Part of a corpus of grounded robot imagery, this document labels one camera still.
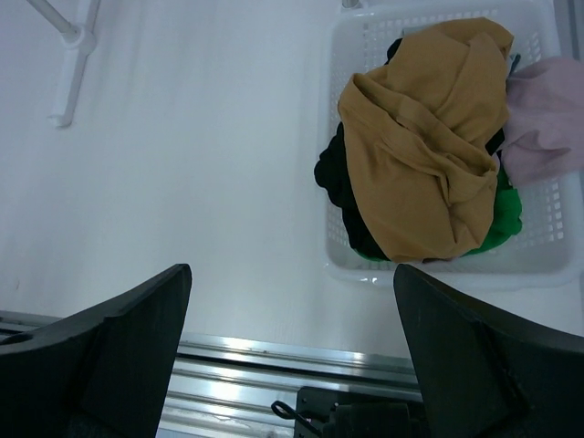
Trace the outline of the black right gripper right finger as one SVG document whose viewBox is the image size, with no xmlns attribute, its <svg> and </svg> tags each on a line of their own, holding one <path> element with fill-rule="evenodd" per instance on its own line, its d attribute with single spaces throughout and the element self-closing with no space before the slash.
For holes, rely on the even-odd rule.
<svg viewBox="0 0 584 438">
<path fill-rule="evenodd" d="M 400 265 L 393 289 L 434 437 L 580 437 L 583 339 Z"/>
</svg>

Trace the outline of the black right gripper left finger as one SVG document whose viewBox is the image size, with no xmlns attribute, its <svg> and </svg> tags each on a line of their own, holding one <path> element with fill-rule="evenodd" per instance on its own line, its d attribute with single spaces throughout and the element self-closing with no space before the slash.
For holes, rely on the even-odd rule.
<svg viewBox="0 0 584 438">
<path fill-rule="evenodd" d="M 153 437 L 183 332 L 192 271 L 1 342 L 4 437 Z"/>
</svg>

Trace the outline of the green tank top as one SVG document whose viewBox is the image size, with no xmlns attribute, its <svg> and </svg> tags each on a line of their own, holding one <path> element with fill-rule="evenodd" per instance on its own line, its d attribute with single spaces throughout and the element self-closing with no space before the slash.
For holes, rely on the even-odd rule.
<svg viewBox="0 0 584 438">
<path fill-rule="evenodd" d="M 518 235 L 523 226 L 521 214 L 522 204 L 518 190 L 510 183 L 505 169 L 500 167 L 497 174 L 493 222 L 483 243 L 464 255 L 477 255 L 493 250 L 510 237 Z M 357 254 L 375 262 L 390 261 L 372 238 L 359 211 L 343 212 L 342 219 L 349 237 L 349 245 Z"/>
</svg>

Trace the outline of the pink tank top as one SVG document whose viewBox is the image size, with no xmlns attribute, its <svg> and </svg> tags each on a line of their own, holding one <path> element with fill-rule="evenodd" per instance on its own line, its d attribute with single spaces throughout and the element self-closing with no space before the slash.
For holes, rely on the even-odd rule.
<svg viewBox="0 0 584 438">
<path fill-rule="evenodd" d="M 507 81 L 509 119 L 501 147 L 514 186 L 583 169 L 583 64 L 548 57 Z"/>
</svg>

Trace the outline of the brown tank top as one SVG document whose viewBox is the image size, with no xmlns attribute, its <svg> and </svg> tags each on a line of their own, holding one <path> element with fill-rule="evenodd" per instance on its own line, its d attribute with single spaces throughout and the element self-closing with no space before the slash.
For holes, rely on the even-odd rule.
<svg viewBox="0 0 584 438">
<path fill-rule="evenodd" d="M 508 119 L 513 35 L 484 17 L 405 36 L 392 59 L 354 74 L 338 103 L 360 215 L 393 262 L 452 259 L 494 218 L 487 143 Z"/>
</svg>

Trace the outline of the black tank top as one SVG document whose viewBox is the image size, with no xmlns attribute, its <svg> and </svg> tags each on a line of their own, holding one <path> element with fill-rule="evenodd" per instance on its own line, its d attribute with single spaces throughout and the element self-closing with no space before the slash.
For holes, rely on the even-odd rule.
<svg viewBox="0 0 584 438">
<path fill-rule="evenodd" d="M 332 204 L 341 210 L 341 217 L 343 212 L 359 211 L 350 184 L 342 124 L 338 125 L 328 147 L 319 155 L 314 177 L 317 186 L 325 189 Z"/>
</svg>

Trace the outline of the grey tank top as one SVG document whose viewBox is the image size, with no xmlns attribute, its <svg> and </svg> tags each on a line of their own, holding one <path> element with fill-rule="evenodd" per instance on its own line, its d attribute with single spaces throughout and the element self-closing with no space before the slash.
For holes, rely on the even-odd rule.
<svg viewBox="0 0 584 438">
<path fill-rule="evenodd" d="M 425 26 L 412 26 L 412 27 L 405 27 L 401 30 L 401 36 L 405 37 L 414 33 L 417 33 L 419 31 L 422 31 L 425 29 Z M 520 62 L 522 60 L 521 54 L 518 52 L 515 53 L 510 53 L 508 58 L 507 58 L 507 75 L 511 76 L 515 73 L 515 71 L 517 70 L 517 67 L 519 66 Z"/>
</svg>

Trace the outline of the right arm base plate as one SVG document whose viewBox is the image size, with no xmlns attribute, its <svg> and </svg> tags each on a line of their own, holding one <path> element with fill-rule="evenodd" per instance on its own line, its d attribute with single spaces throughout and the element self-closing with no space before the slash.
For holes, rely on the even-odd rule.
<svg viewBox="0 0 584 438">
<path fill-rule="evenodd" d="M 294 423 L 296 437 L 396 437 L 432 435 L 424 406 L 356 392 L 303 387 L 294 407 L 274 401 L 277 417 Z"/>
</svg>

